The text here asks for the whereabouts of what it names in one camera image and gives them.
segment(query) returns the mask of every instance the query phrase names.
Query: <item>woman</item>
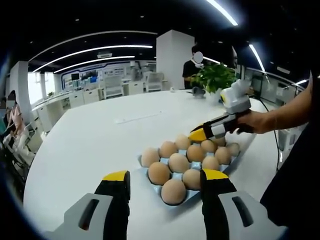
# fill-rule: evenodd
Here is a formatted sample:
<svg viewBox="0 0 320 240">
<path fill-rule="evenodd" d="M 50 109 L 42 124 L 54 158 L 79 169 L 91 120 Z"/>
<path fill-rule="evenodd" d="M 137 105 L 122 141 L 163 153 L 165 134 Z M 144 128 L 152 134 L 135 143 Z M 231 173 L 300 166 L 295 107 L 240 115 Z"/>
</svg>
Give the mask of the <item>woman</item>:
<svg viewBox="0 0 320 240">
<path fill-rule="evenodd" d="M 20 107 L 16 101 L 16 91 L 13 90 L 10 92 L 6 106 L 8 108 L 11 108 L 9 121 L 8 121 L 8 127 L 14 123 L 15 130 L 11 131 L 11 136 L 15 138 L 15 146 L 16 151 L 26 160 L 33 160 L 35 157 L 35 154 L 33 152 L 30 152 L 28 148 L 25 146 L 26 140 L 29 137 L 29 131 L 26 129 L 25 123 L 23 121 Z"/>
</svg>

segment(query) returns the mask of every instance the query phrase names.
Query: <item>hand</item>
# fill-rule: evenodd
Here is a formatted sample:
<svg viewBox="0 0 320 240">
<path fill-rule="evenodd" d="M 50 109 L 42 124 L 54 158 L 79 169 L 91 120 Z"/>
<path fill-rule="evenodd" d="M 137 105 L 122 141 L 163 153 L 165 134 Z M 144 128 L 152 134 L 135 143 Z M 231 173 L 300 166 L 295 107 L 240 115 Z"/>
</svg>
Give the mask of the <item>hand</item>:
<svg viewBox="0 0 320 240">
<path fill-rule="evenodd" d="M 233 133 L 237 128 L 239 128 L 236 131 L 237 134 L 247 132 L 243 128 L 244 126 L 249 126 L 255 134 L 264 134 L 271 130 L 267 124 L 266 114 L 262 112 L 251 111 L 251 110 L 248 112 L 248 114 L 240 116 L 237 119 L 236 128 L 230 132 Z"/>
</svg>

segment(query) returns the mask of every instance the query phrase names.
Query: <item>cable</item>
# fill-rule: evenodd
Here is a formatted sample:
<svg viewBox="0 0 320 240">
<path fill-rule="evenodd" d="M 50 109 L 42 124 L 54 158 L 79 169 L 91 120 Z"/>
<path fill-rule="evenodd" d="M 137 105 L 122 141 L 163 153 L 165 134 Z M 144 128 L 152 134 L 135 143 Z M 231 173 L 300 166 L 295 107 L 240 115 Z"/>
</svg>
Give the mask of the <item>cable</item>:
<svg viewBox="0 0 320 240">
<path fill-rule="evenodd" d="M 256 95 L 251 95 L 250 98 L 256 99 L 258 100 L 260 103 L 262 103 L 262 105 L 264 106 L 264 108 L 266 109 L 267 112 L 269 112 L 269 109 L 267 108 L 267 106 L 264 104 L 264 102 L 258 98 Z M 277 139 L 277 134 L 276 134 L 276 130 L 273 130 L 274 133 L 274 138 L 275 138 L 275 143 L 276 143 L 276 150 L 278 153 L 278 157 L 276 159 L 276 169 L 275 172 L 277 173 L 279 170 L 279 160 L 280 160 L 280 151 L 279 151 L 279 144 L 278 144 L 278 139 Z"/>
</svg>

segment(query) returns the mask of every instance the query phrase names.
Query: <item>ceiling light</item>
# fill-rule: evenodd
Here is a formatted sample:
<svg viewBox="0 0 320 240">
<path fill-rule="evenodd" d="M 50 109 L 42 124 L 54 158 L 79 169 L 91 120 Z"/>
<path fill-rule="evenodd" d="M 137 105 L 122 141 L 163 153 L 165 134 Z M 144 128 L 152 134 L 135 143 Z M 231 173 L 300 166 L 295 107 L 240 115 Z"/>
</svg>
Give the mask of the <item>ceiling light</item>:
<svg viewBox="0 0 320 240">
<path fill-rule="evenodd" d="M 99 61 L 105 61 L 105 60 L 113 60 L 113 59 L 131 59 L 131 58 L 134 58 L 134 57 L 135 57 L 135 56 L 113 56 L 113 57 L 106 57 L 106 58 L 95 59 L 95 60 L 91 60 L 91 61 L 84 61 L 84 62 L 75 64 L 75 65 L 67 66 L 67 67 L 62 68 L 62 69 L 60 69 L 60 70 L 57 70 L 57 71 L 54 72 L 54 74 L 56 74 L 56 73 L 58 73 L 58 72 L 61 72 L 61 71 L 63 71 L 63 70 L 66 70 L 66 69 L 70 69 L 70 68 L 73 68 L 73 67 L 76 67 L 76 66 L 83 65 L 83 64 L 89 64 L 89 63 L 94 63 L 94 62 L 99 62 Z"/>
<path fill-rule="evenodd" d="M 221 64 L 221 62 L 216 61 L 216 60 L 213 60 L 213 59 L 208 58 L 208 57 L 206 57 L 206 56 L 204 56 L 204 57 L 203 57 L 203 59 L 208 60 L 208 61 L 210 61 L 210 62 L 214 62 L 214 63 L 216 63 L 216 64 Z"/>
<path fill-rule="evenodd" d="M 207 2 L 210 3 L 212 6 L 214 6 L 220 13 L 222 13 L 223 16 L 225 16 L 226 19 L 228 19 L 233 26 L 238 26 L 238 23 L 233 19 L 233 17 L 230 16 L 230 14 L 222 6 L 220 6 L 215 0 L 207 0 Z"/>
<path fill-rule="evenodd" d="M 265 71 L 266 71 L 266 70 L 265 70 L 265 67 L 264 67 L 264 65 L 262 64 L 262 61 L 261 61 L 261 59 L 260 59 L 260 57 L 259 57 L 259 55 L 258 55 L 258 53 L 257 53 L 257 51 L 256 51 L 256 49 L 255 49 L 255 47 L 254 47 L 252 44 L 249 44 L 249 47 L 251 48 L 253 54 L 255 55 L 255 58 L 258 60 L 258 63 L 259 63 L 259 65 L 260 65 L 261 70 L 262 70 L 263 72 L 265 72 Z"/>
<path fill-rule="evenodd" d="M 307 81 L 308 81 L 307 79 L 304 79 L 304 80 L 298 81 L 295 85 L 304 84 L 304 83 L 306 83 Z"/>
<path fill-rule="evenodd" d="M 152 49 L 153 47 L 152 46 L 146 46 L 146 45 L 115 45 L 115 46 L 102 46 L 102 47 L 96 47 L 96 48 L 90 48 L 90 49 L 87 49 L 87 50 L 82 50 L 82 51 L 77 51 L 77 52 L 74 52 L 74 53 L 71 53 L 71 54 L 68 54 L 68 55 L 65 55 L 65 56 L 62 56 L 62 57 L 59 57 L 55 60 L 52 60 L 50 62 L 47 62 L 46 64 L 43 64 L 42 66 L 38 67 L 36 70 L 33 71 L 33 73 L 37 72 L 38 70 L 42 69 L 43 67 L 49 65 L 49 64 L 52 64 L 56 61 L 59 61 L 61 59 L 65 59 L 65 58 L 68 58 L 68 57 L 71 57 L 71 56 L 74 56 L 74 55 L 77 55 L 77 54 L 83 54 L 83 53 L 86 53 L 86 52 L 91 52 L 91 51 L 96 51 L 96 50 L 101 50 L 101 49 L 116 49 L 116 48 L 144 48 L 144 49 Z"/>
</svg>

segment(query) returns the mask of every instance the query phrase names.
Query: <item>window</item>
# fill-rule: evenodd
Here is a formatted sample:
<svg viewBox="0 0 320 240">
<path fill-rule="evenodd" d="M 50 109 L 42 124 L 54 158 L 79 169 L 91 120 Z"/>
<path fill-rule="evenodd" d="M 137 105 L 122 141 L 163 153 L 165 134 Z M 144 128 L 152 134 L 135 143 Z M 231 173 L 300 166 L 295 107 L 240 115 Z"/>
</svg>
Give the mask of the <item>window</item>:
<svg viewBox="0 0 320 240">
<path fill-rule="evenodd" d="M 39 72 L 28 72 L 28 92 L 31 105 L 43 98 L 41 91 L 41 76 Z"/>
<path fill-rule="evenodd" d="M 45 93 L 48 96 L 48 93 L 54 93 L 56 91 L 55 88 L 55 77 L 53 72 L 45 72 L 44 73 L 44 81 L 45 81 Z"/>
</svg>

